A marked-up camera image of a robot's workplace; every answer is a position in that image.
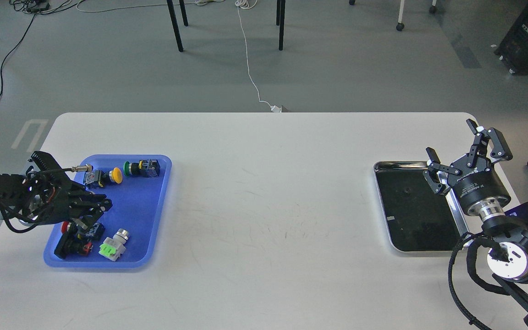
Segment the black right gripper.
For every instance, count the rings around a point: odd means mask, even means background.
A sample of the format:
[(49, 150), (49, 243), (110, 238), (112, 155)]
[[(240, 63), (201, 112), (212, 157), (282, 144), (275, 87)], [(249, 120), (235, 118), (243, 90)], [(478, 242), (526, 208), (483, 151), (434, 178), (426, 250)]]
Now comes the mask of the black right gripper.
[[(467, 119), (467, 125), (475, 138), (466, 156), (452, 162), (450, 167), (442, 165), (433, 148), (426, 148), (429, 162), (423, 176), (431, 190), (439, 196), (446, 195), (452, 188), (463, 213), (476, 216), (478, 211), (473, 205), (482, 200), (495, 199), (501, 207), (511, 202), (512, 198), (494, 165), (510, 161), (513, 154), (500, 130), (478, 126), (472, 119)], [(449, 175), (449, 185), (440, 181), (439, 172)]]

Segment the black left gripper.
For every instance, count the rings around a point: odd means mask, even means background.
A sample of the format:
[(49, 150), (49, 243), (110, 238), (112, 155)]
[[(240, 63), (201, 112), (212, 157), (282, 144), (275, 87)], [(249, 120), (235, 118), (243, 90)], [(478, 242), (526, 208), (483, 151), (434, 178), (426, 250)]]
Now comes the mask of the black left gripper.
[(67, 221), (65, 232), (89, 234), (94, 225), (113, 207), (104, 194), (94, 194), (85, 186), (73, 183), (69, 188), (56, 188), (44, 210), (39, 214), (39, 224), (57, 224)]

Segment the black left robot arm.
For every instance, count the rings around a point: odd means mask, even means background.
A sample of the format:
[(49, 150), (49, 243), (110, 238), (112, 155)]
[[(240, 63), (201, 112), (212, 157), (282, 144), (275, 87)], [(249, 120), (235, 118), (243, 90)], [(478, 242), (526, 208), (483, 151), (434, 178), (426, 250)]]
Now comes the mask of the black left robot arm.
[(57, 257), (88, 255), (104, 230), (97, 221), (112, 202), (71, 180), (67, 172), (90, 173), (92, 167), (62, 168), (51, 154), (40, 151), (30, 162), (32, 168), (23, 175), (0, 174), (0, 213), (7, 227), (26, 233), (38, 226), (68, 223), (55, 250)]

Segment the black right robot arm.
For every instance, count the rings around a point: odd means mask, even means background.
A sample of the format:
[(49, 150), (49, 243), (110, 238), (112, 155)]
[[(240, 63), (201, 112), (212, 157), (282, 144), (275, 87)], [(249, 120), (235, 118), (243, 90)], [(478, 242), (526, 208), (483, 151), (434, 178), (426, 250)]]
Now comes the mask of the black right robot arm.
[(443, 165), (436, 151), (427, 148), (429, 160), (423, 171), (435, 194), (445, 196), (452, 192), (464, 215), (482, 220), (481, 232), (463, 233), (452, 250), (447, 273), (449, 290), (469, 324), (486, 330), (487, 326), (461, 303), (453, 286), (457, 253), (468, 244), (470, 278), (488, 292), (515, 299), (527, 312), (523, 321), (528, 327), (528, 293), (519, 287), (528, 284), (528, 202), (505, 213), (511, 197), (494, 165), (511, 160), (511, 150), (499, 130), (486, 129), (471, 119), (467, 119), (467, 125), (475, 136), (469, 152), (450, 165)]

